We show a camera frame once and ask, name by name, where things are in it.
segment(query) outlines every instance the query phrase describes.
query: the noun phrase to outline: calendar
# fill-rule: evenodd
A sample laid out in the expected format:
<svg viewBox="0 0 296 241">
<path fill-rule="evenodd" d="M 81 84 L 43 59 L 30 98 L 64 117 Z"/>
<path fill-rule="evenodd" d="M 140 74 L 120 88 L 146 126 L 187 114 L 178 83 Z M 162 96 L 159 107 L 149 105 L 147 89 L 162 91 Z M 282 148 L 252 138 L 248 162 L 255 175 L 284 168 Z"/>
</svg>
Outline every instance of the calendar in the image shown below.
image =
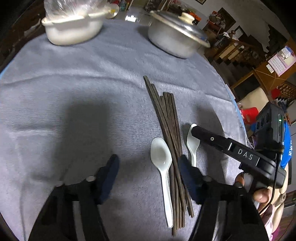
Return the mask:
<svg viewBox="0 0 296 241">
<path fill-rule="evenodd" d="M 281 76 L 286 72 L 295 62 L 296 56 L 287 46 L 268 60 L 268 63 L 278 76 Z"/>
</svg>

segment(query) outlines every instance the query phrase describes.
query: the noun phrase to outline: human hand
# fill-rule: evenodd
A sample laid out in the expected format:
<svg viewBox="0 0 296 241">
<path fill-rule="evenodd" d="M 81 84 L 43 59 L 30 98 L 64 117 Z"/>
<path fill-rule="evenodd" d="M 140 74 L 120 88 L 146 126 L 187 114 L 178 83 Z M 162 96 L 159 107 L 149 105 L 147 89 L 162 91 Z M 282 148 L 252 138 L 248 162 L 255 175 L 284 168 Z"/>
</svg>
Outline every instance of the human hand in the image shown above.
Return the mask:
<svg viewBox="0 0 296 241">
<path fill-rule="evenodd" d="M 244 175 L 241 172 L 235 178 L 235 182 L 240 182 L 244 186 Z M 267 188 L 260 189 L 254 192 L 253 199 L 260 203 L 258 212 L 260 212 L 271 199 L 271 191 Z"/>
</svg>

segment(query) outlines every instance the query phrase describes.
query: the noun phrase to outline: blue cloth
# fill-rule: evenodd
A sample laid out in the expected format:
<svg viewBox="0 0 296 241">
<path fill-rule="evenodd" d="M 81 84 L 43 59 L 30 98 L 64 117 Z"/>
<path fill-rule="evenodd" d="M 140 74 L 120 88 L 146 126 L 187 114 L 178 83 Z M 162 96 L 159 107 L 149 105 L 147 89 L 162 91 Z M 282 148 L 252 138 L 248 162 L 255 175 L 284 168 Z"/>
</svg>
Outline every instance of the blue cloth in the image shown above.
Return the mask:
<svg viewBox="0 0 296 241">
<path fill-rule="evenodd" d="M 285 123 L 285 131 L 284 131 L 284 153 L 283 157 L 281 160 L 281 168 L 285 168 L 287 163 L 290 161 L 292 158 L 292 151 L 293 151 L 293 146 L 292 146 L 292 140 L 291 140 L 291 135 L 290 135 L 290 130 L 287 122 Z"/>
<path fill-rule="evenodd" d="M 226 87 L 227 93 L 228 93 L 232 103 L 234 104 L 235 111 L 237 112 L 237 116 L 239 118 L 239 122 L 241 123 L 241 125 L 242 125 L 242 127 L 244 129 L 244 132 L 247 134 L 246 128 L 244 126 L 244 120 L 243 120 L 242 115 L 241 115 L 241 113 L 239 111 L 239 107 L 237 106 L 237 103 L 235 102 L 235 99 L 233 98 L 232 92 L 231 92 L 230 88 L 228 87 L 228 85 L 225 85 L 225 87 Z"/>
<path fill-rule="evenodd" d="M 0 79 L 4 75 L 4 72 L 7 70 L 8 66 L 9 66 L 9 64 L 2 70 L 2 72 L 0 72 Z"/>
</svg>

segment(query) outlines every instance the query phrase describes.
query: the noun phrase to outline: white pot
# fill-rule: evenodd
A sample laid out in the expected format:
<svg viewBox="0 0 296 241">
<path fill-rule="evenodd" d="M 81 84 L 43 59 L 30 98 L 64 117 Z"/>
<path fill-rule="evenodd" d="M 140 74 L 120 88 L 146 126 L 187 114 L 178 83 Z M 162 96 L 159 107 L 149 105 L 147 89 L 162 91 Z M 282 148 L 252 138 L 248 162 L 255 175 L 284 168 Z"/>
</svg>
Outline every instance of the white pot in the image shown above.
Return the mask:
<svg viewBox="0 0 296 241">
<path fill-rule="evenodd" d="M 71 45 L 87 41 L 98 34 L 109 8 L 87 16 L 70 16 L 49 21 L 42 19 L 49 41 L 55 45 Z"/>
</svg>

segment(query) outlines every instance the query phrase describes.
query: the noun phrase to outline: wall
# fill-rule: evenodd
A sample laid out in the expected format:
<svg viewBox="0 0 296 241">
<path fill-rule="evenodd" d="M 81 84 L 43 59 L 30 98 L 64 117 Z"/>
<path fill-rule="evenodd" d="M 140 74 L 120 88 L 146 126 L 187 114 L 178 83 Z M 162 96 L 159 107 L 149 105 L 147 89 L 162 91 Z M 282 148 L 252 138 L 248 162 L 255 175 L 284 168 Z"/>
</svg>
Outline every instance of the wall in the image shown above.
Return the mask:
<svg viewBox="0 0 296 241">
<path fill-rule="evenodd" d="M 268 24 L 287 39 L 290 37 L 279 18 L 260 0 L 206 0 L 203 5 L 195 0 L 182 0 L 182 2 L 190 5 L 207 18 L 213 11 L 218 11 L 223 7 L 236 20 L 229 32 L 236 29 L 237 26 L 241 26 L 245 33 L 254 36 L 264 49 L 268 46 L 269 41 Z M 203 28 L 204 21 L 198 26 Z"/>
</svg>

